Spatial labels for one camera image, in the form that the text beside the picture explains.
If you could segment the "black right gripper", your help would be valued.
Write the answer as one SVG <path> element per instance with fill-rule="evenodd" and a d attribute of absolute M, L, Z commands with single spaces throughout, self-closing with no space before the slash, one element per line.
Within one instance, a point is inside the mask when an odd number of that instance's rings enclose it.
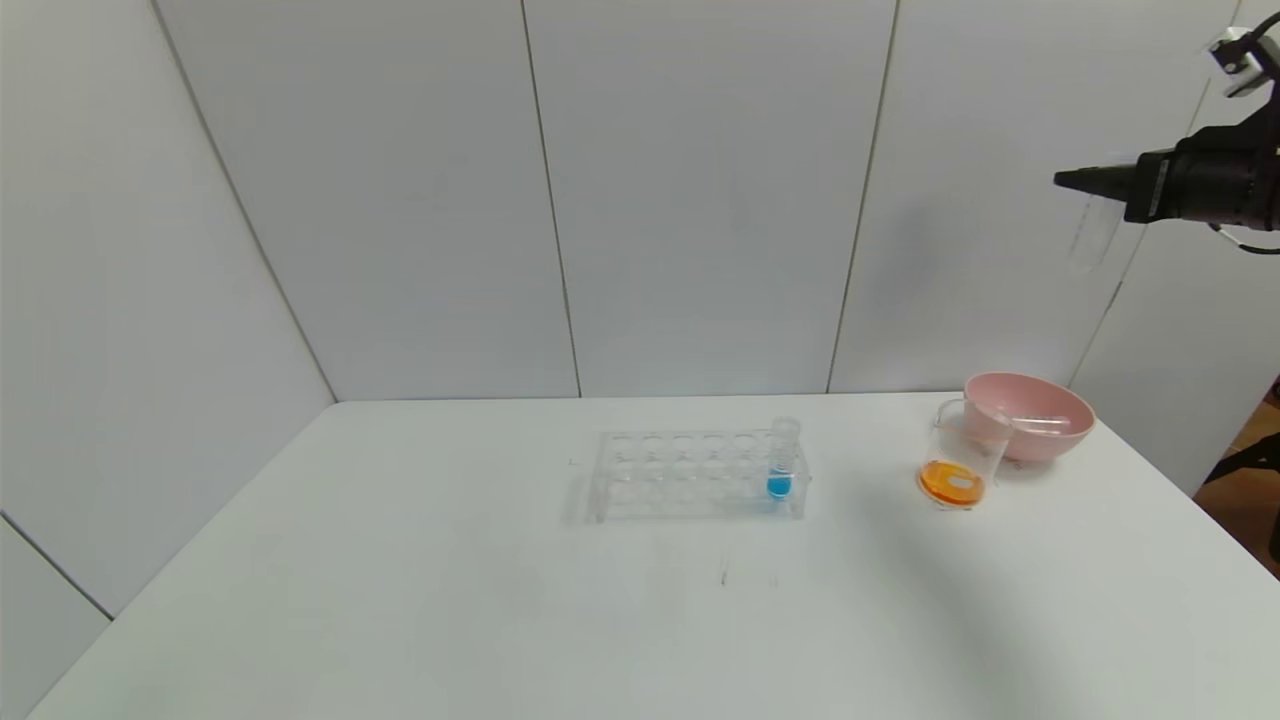
<path fill-rule="evenodd" d="M 1254 129 L 1208 126 L 1172 149 L 1143 152 L 1135 164 L 1055 172 L 1053 184 L 1126 202 L 1126 222 L 1180 219 L 1245 225 L 1258 147 L 1260 133 Z"/>

